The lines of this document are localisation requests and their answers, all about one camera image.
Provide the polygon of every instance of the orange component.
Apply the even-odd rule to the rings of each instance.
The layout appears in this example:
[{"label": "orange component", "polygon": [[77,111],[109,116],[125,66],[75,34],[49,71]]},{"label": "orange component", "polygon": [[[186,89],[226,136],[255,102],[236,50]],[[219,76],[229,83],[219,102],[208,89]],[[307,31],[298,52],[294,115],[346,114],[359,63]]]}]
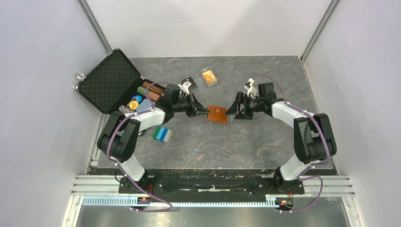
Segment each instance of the orange component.
[{"label": "orange component", "polygon": [[220,124],[227,124],[227,116],[226,116],[226,108],[220,106],[213,106],[208,105],[208,121],[220,123]]},{"label": "orange component", "polygon": [[157,102],[157,100],[160,98],[159,95],[157,95],[156,93],[151,92],[151,91],[148,92],[148,96],[150,99],[152,99],[155,102]]},{"label": "orange component", "polygon": [[211,87],[211,86],[217,84],[217,79],[216,79],[216,77],[214,76],[212,70],[208,70],[208,71],[206,71],[206,72],[203,72],[203,73],[202,73],[202,78],[203,78],[203,80],[206,82],[206,85],[207,85],[208,87]]},{"label": "orange component", "polygon": [[[143,82],[142,87],[143,87],[143,88],[147,88],[149,85],[150,85],[150,83],[147,82],[147,81],[145,81],[145,82]],[[154,85],[151,86],[151,87],[149,87],[149,88],[148,88],[148,91],[153,91],[154,93],[156,93],[156,94],[158,94],[158,95],[162,95],[162,93],[164,92],[163,89],[161,89],[161,88],[159,88],[159,87],[156,87],[156,86],[154,86]]]}]

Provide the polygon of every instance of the gray speckled floor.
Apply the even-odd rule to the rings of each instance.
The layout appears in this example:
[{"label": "gray speckled floor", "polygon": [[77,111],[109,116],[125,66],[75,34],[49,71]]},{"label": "gray speckled floor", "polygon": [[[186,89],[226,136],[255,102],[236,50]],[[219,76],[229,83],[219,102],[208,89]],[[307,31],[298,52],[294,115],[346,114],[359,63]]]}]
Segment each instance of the gray speckled floor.
[{"label": "gray speckled floor", "polygon": [[[259,73],[279,82],[289,101],[316,112],[309,86],[296,56],[135,58],[133,64],[142,76],[152,81],[180,83],[200,76],[209,67],[218,84],[195,96],[205,105],[228,108],[244,83]],[[257,79],[256,83],[268,79]],[[177,113],[164,125],[173,131],[169,143],[152,139],[156,127],[138,138],[135,155],[145,168],[269,168],[286,163],[294,154],[293,131],[283,122],[263,113],[253,120],[234,120],[228,125],[208,122],[206,115],[188,118]],[[115,167],[102,153],[97,167]]]}]

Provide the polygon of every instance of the case latch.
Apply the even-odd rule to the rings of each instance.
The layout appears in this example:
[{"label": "case latch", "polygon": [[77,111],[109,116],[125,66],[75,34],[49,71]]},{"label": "case latch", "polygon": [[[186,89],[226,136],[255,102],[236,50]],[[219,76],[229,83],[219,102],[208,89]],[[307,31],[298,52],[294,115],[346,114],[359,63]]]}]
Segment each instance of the case latch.
[{"label": "case latch", "polygon": [[77,73],[75,74],[75,76],[76,76],[78,79],[80,79],[81,81],[83,81],[83,80],[86,78],[86,76],[85,76],[82,72],[77,72]]}]

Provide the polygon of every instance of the cable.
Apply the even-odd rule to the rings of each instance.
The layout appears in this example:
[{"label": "cable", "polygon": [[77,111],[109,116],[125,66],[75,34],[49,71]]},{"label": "cable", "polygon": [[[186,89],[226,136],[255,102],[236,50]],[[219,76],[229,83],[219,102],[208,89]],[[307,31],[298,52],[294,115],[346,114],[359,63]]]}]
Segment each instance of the cable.
[{"label": "cable", "polygon": [[310,177],[307,177],[307,178],[298,177],[298,180],[300,180],[300,181],[307,181],[307,180],[312,179],[312,178],[319,178],[319,180],[320,180],[320,190],[319,190],[319,193],[317,194],[317,196],[315,197],[315,199],[314,199],[309,205],[307,205],[307,206],[304,206],[304,207],[302,207],[302,208],[295,209],[295,210],[287,210],[287,211],[285,211],[285,210],[280,210],[280,213],[294,213],[294,212],[304,211],[304,210],[309,209],[311,206],[313,206],[313,205],[317,202],[317,200],[320,198],[320,195],[322,194],[322,190],[323,190],[323,179],[322,179],[320,176],[315,175],[315,176],[310,176]]},{"label": "cable", "polygon": [[109,145],[107,146],[107,151],[106,151],[106,156],[107,159],[109,159],[110,161],[114,162],[116,164],[116,166],[119,168],[119,170],[122,172],[122,174],[128,178],[129,181],[131,181],[131,183],[138,188],[139,191],[141,191],[142,193],[146,194],[147,196],[149,196],[150,198],[153,198],[155,200],[158,200],[160,202],[166,203],[167,205],[169,205],[170,207],[168,208],[164,208],[164,209],[156,209],[156,210],[136,210],[137,212],[145,212],[145,213],[151,213],[151,212],[163,212],[163,211],[169,211],[173,208],[173,205],[170,202],[167,202],[159,197],[156,197],[150,193],[148,193],[147,191],[143,190],[125,171],[124,169],[121,167],[121,165],[117,162],[117,160],[115,160],[115,158],[112,158],[110,156],[110,150],[114,141],[115,136],[117,135],[117,132],[120,130],[120,128],[122,127],[123,124],[125,124],[126,121],[128,121],[131,117],[137,116],[138,114],[145,114],[145,113],[149,113],[152,112],[155,109],[155,102],[153,102],[153,100],[151,100],[148,96],[148,88],[155,85],[155,84],[170,84],[167,82],[155,82],[155,83],[151,83],[146,87],[146,98],[151,102],[152,107],[150,109],[147,110],[143,110],[137,113],[132,113],[128,116],[126,116],[119,124],[118,126],[115,128],[114,132],[112,133],[112,136],[110,138],[110,142]]},{"label": "cable", "polygon": [[292,207],[287,206],[285,203],[283,203],[283,206],[287,207],[288,209],[292,209]]},{"label": "cable", "polygon": [[253,94],[253,92],[249,92],[249,95],[251,95],[252,94],[252,96],[254,97],[254,98],[256,98],[256,96]]},{"label": "cable", "polygon": [[115,180],[116,180],[118,183],[121,183],[121,181],[119,181],[119,180],[117,179],[117,172],[118,172],[118,170],[115,171],[115,173],[114,173],[114,178],[115,178]]},{"label": "cable", "polygon": [[306,112],[306,111],[304,111],[304,110],[302,110],[302,109],[290,104],[289,102],[287,102],[287,98],[286,98],[286,96],[284,94],[283,88],[280,86],[280,84],[275,79],[273,79],[272,77],[269,77],[267,75],[263,75],[263,74],[259,74],[257,76],[254,76],[252,79],[256,79],[258,77],[267,77],[271,81],[273,81],[273,83],[275,83],[277,85],[277,87],[279,88],[280,92],[283,94],[284,104],[286,106],[288,106],[289,108],[291,108],[291,109],[293,109],[293,110],[295,110],[297,112],[300,112],[301,114],[303,114],[303,115],[307,116],[309,119],[311,119],[312,123],[315,125],[317,131],[319,132],[320,139],[322,140],[322,143],[323,143],[323,146],[324,146],[324,151],[326,152],[327,161],[324,162],[324,163],[316,163],[315,165],[308,166],[308,168],[306,168],[304,171],[302,171],[298,176],[298,180],[300,180],[300,181],[307,181],[307,180],[312,179],[312,178],[319,178],[319,180],[320,180],[319,193],[317,194],[316,198],[309,205],[307,205],[307,206],[305,206],[303,208],[290,210],[290,211],[282,211],[282,210],[280,210],[280,213],[282,213],[282,212],[284,212],[284,213],[293,213],[293,212],[306,210],[306,209],[310,208],[311,206],[313,206],[317,202],[317,200],[320,198],[320,195],[322,194],[322,190],[323,190],[323,179],[318,175],[310,176],[310,177],[307,177],[307,178],[302,178],[301,176],[304,175],[308,170],[310,170],[311,168],[313,168],[313,167],[315,167],[317,165],[326,165],[326,164],[331,162],[330,161],[329,147],[327,146],[326,138],[324,137],[322,129],[319,127],[319,124],[316,122],[316,120],[308,112]]}]

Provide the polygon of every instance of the blue and green block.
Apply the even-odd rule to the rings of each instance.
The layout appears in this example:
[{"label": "blue and green block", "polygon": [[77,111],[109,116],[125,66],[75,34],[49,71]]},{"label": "blue and green block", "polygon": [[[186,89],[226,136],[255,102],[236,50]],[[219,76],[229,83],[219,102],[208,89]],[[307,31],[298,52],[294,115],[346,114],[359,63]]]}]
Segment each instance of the blue and green block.
[{"label": "blue and green block", "polygon": [[173,135],[173,131],[170,129],[166,129],[163,127],[158,127],[156,129],[155,134],[153,134],[153,138],[160,142],[168,142],[168,139]]}]

